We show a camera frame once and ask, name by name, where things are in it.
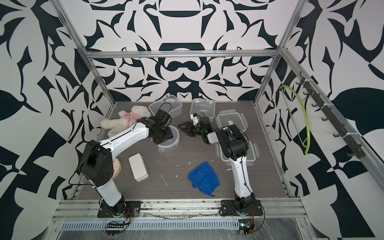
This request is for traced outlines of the blue cleaning cloth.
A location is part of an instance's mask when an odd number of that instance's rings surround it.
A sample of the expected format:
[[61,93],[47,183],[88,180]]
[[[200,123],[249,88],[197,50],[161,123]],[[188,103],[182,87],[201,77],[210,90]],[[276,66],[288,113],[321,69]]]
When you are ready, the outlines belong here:
[[188,180],[192,182],[194,189],[198,188],[201,193],[213,198],[213,192],[220,185],[218,176],[208,162],[193,169],[188,175]]

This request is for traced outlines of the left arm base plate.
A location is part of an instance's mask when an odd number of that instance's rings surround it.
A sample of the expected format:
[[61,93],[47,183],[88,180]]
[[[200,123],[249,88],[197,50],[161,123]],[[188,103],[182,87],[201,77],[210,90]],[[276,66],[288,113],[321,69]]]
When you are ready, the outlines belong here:
[[141,210],[141,201],[118,202],[116,206],[111,207],[104,200],[99,201],[98,218],[131,218],[139,214]]

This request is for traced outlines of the clear rectangular lunch box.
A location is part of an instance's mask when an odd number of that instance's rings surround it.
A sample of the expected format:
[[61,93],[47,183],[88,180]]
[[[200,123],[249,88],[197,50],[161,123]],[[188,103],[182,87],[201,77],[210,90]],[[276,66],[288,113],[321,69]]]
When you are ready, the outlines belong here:
[[197,114],[200,117],[208,117],[212,123],[215,118],[216,102],[212,100],[193,99],[190,115]]
[[150,104],[149,110],[153,116],[156,115],[158,110],[162,110],[168,113],[172,118],[176,118],[182,114],[183,104],[176,96],[170,95]]

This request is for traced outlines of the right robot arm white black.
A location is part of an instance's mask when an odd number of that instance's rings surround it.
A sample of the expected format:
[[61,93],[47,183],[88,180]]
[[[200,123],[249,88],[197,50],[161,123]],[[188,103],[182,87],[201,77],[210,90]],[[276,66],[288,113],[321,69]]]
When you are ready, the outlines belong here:
[[190,137],[201,136],[204,143],[219,144],[225,157],[230,160],[235,181],[235,204],[245,210],[256,204],[247,170],[250,147],[248,136],[235,124],[214,129],[208,117],[192,117],[178,125],[179,130]]

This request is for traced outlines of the clear lunch box lid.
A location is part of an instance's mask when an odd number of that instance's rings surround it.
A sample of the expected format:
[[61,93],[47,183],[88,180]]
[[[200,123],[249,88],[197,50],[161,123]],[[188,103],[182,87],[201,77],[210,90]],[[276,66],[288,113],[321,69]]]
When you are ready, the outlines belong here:
[[[231,165],[230,160],[224,155],[219,143],[216,143],[215,151],[219,159],[221,159],[226,165],[228,166]],[[259,157],[260,157],[259,146],[257,144],[253,144],[252,142],[249,142],[249,149],[247,151],[247,160],[246,160],[247,166],[253,166],[254,162]]]
[[216,123],[219,128],[236,125],[239,130],[244,132],[249,127],[246,116],[243,113],[238,113],[235,109],[220,111],[216,116]]

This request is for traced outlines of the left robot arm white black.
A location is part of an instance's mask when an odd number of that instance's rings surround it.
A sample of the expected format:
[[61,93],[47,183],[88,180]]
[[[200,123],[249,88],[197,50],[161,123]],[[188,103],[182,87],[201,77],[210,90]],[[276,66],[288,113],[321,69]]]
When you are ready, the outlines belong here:
[[123,213],[125,199],[113,180],[113,160],[146,138],[151,138],[156,145],[172,139],[173,134],[169,127],[172,119],[165,111],[158,110],[155,116],[140,118],[132,127],[114,137],[101,142],[92,140],[86,144],[79,170],[115,215]]

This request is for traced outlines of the round clear container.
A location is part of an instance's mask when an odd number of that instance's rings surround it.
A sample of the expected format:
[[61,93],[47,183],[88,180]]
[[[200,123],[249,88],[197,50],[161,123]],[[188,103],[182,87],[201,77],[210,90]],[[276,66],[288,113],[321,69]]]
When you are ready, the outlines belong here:
[[174,126],[170,126],[170,129],[172,131],[173,137],[171,139],[157,145],[158,151],[161,153],[172,152],[172,151],[176,150],[177,147],[179,146],[179,143],[180,143],[179,130]]

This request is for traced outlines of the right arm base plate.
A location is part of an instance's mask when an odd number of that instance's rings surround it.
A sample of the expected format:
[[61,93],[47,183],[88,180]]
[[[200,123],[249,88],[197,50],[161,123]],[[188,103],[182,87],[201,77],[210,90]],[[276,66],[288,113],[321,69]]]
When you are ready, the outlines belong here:
[[259,200],[221,200],[219,215],[225,216],[262,216],[264,210]]

